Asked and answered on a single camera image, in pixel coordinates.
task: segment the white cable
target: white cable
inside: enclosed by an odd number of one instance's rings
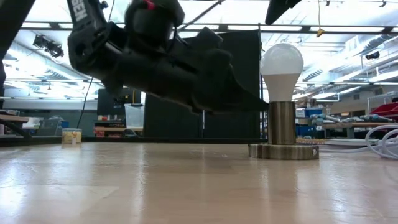
[[[389,131],[382,140],[380,140],[377,146],[372,146],[370,141],[370,136],[373,132],[380,129],[393,129]],[[379,126],[370,130],[365,137],[365,143],[367,147],[362,147],[359,149],[345,149],[345,150],[332,150],[332,149],[320,149],[320,152],[336,152],[336,153],[358,153],[358,152],[368,152],[372,151],[382,158],[386,159],[398,159],[398,137],[390,138],[388,137],[398,134],[398,124],[387,124]]]

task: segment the robotic arm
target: robotic arm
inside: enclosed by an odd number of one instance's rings
[[[177,0],[134,0],[125,28],[107,22],[100,0],[67,0],[68,38],[75,70],[100,79],[110,93],[130,86],[191,108],[192,112],[264,111],[268,104],[235,79],[223,39],[208,28],[189,43],[169,41],[185,14]]]

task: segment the lamp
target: lamp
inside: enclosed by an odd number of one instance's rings
[[[303,57],[291,44],[276,44],[261,58],[260,72],[269,95],[268,144],[250,145],[249,156],[264,159],[318,159],[318,146],[296,145],[295,84],[303,70]]]

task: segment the light bulb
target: light bulb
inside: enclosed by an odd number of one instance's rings
[[[260,72],[269,101],[292,101],[295,84],[303,71],[300,51],[291,44],[275,44],[262,56]]]

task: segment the ceiling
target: ceiling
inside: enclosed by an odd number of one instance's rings
[[[295,89],[296,98],[319,97],[319,93],[336,93],[326,99],[336,98],[337,93],[363,87],[359,82],[384,82],[394,80],[396,75],[396,60],[398,55],[397,39],[395,35],[358,35],[352,31],[368,27],[385,27],[398,25],[398,0],[386,1],[384,7],[380,7],[381,1],[302,1],[293,9],[287,11],[274,25],[303,26],[342,26],[339,29],[350,31],[351,34],[323,34],[316,37],[314,34],[283,34],[262,33],[262,48],[267,50],[274,44],[286,42],[295,45],[301,51],[305,67]],[[108,0],[109,7],[104,10],[106,18],[114,3],[111,20],[116,23],[124,23],[124,11],[130,0]],[[185,11],[185,21],[189,22],[199,15],[214,1],[180,1]],[[214,8],[201,18],[199,24],[242,24],[247,27],[253,24],[264,23],[268,1],[243,1],[229,0]],[[89,79],[84,74],[73,71],[68,61],[67,37],[68,30],[43,30],[37,29],[38,23],[33,22],[58,22],[67,24],[70,16],[67,2],[63,0],[36,0],[31,12],[27,16],[24,30],[17,34],[13,47],[9,51],[6,60],[8,88],[27,88],[29,94],[39,92],[48,97],[82,97],[88,89]],[[65,55],[63,58],[52,60],[50,55],[43,50],[38,50],[32,43],[35,35],[44,35],[46,38],[61,44]],[[197,33],[187,30],[181,32],[182,37],[193,37]],[[380,57],[375,60],[366,60],[366,54],[380,52]],[[16,79],[51,79],[59,82],[40,83],[19,82]],[[330,82],[355,82],[352,84],[335,84]],[[101,83],[95,80],[90,87],[90,95],[95,96]],[[345,91],[345,94],[359,91]]]

